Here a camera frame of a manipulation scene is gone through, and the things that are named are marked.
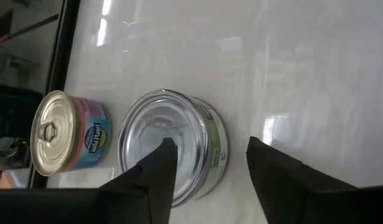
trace black frame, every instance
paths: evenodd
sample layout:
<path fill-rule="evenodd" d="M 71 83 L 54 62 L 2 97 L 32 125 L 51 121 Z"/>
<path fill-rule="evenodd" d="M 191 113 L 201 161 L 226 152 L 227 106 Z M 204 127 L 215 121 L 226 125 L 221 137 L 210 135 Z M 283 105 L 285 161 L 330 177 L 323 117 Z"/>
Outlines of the black frame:
<path fill-rule="evenodd" d="M 63 0 L 53 55 L 50 61 L 46 94 L 53 90 L 64 90 L 79 5 L 80 0 Z M 32 162 L 30 162 L 29 168 L 30 174 L 27 187 L 29 189 L 46 188 L 47 177 L 40 175 L 34 169 Z"/>

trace blue label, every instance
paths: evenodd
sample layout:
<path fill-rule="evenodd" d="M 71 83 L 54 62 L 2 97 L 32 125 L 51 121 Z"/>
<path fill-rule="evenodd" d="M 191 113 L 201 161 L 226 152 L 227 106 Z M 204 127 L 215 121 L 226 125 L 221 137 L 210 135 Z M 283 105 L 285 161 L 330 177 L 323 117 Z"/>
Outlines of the blue label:
<path fill-rule="evenodd" d="M 110 135 L 107 116 L 103 108 L 96 102 L 79 99 L 82 113 L 85 116 L 83 127 L 85 130 L 82 149 L 73 169 L 84 169 L 96 166 L 107 150 L 107 141 Z"/>

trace pull-tab lid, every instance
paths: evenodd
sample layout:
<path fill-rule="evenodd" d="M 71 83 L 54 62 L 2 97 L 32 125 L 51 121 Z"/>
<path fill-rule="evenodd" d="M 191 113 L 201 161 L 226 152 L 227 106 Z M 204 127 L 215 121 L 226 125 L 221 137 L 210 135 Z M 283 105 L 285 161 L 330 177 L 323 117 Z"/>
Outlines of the pull-tab lid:
<path fill-rule="evenodd" d="M 56 173 L 68 161 L 75 123 L 75 109 L 65 93 L 53 91 L 40 103 L 32 124 L 31 155 L 41 175 Z"/>
<path fill-rule="evenodd" d="M 123 172 L 155 150 L 164 138 L 177 146 L 177 173 L 172 206 L 195 193 L 206 173 L 207 125 L 198 107 L 188 97 L 171 90 L 156 90 L 142 96 L 123 122 L 118 141 Z"/>

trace green label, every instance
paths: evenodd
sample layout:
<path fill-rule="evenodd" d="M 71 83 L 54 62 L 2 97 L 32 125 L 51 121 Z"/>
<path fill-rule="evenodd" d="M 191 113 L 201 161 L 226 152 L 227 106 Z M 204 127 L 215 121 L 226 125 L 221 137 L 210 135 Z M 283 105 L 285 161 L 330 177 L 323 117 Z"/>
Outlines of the green label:
<path fill-rule="evenodd" d="M 209 121 L 209 132 L 210 132 L 210 148 L 213 150 L 211 167 L 217 167 L 219 165 L 220 154 L 221 154 L 220 137 L 219 137 L 219 132 L 217 131 L 217 126 L 215 124 L 215 121 L 213 120 Z"/>

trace silver can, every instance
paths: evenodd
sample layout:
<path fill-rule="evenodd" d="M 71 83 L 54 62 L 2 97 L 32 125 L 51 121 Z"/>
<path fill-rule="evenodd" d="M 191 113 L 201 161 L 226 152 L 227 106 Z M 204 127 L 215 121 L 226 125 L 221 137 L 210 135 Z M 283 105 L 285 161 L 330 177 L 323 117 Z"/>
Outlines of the silver can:
<path fill-rule="evenodd" d="M 222 120 L 206 102 L 171 90 L 142 96 L 123 122 L 118 141 L 122 172 L 156 149 L 164 138 L 177 145 L 172 206 L 200 198 L 221 179 L 229 157 Z"/>
<path fill-rule="evenodd" d="M 100 103 L 53 91 L 40 103 L 32 124 L 32 161 L 44 176 L 93 167 L 108 150 L 110 136 Z"/>

